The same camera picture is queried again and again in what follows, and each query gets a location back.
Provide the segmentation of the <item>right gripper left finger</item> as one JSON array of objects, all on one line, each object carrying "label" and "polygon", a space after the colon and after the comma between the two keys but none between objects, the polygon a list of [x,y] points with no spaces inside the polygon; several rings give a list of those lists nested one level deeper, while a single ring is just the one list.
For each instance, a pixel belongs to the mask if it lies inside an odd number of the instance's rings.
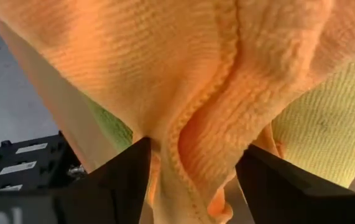
[{"label": "right gripper left finger", "polygon": [[142,138],[73,184],[71,224],[139,224],[151,143]]}]

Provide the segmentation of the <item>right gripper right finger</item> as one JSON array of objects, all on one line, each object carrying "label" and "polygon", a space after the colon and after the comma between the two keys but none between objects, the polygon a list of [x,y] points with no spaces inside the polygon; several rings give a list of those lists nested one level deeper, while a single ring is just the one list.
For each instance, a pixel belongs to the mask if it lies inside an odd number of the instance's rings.
[{"label": "right gripper right finger", "polygon": [[249,146],[236,164],[255,224],[348,224],[352,191]]}]

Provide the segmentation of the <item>green microfiber towel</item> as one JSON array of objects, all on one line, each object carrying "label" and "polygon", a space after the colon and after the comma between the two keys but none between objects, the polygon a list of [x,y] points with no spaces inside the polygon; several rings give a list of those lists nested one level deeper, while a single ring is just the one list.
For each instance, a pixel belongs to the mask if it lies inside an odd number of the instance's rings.
[{"label": "green microfiber towel", "polygon": [[129,127],[86,95],[83,98],[101,132],[117,153],[132,145],[132,131]]}]

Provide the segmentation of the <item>yellow microfiber towel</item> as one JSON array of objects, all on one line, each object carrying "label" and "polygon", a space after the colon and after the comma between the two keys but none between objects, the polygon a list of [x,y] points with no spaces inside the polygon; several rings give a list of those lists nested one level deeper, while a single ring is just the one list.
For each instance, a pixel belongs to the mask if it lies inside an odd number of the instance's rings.
[{"label": "yellow microfiber towel", "polygon": [[355,58],[272,122],[292,164],[343,187],[355,178]]}]

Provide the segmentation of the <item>orange microfiber towel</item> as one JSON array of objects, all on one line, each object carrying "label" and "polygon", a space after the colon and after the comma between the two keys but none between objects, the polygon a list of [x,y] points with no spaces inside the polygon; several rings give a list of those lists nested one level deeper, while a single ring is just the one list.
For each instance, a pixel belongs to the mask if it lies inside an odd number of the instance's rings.
[{"label": "orange microfiber towel", "polygon": [[155,224],[226,224],[250,144],[355,58],[355,0],[0,0],[0,20],[153,142]]}]

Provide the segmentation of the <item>black box with white labels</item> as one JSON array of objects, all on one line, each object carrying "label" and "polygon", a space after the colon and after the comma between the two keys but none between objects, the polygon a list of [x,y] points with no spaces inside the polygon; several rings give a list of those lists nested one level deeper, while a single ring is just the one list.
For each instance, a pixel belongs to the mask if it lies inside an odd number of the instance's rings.
[{"label": "black box with white labels", "polygon": [[0,191],[59,188],[85,175],[62,132],[22,142],[1,142]]}]

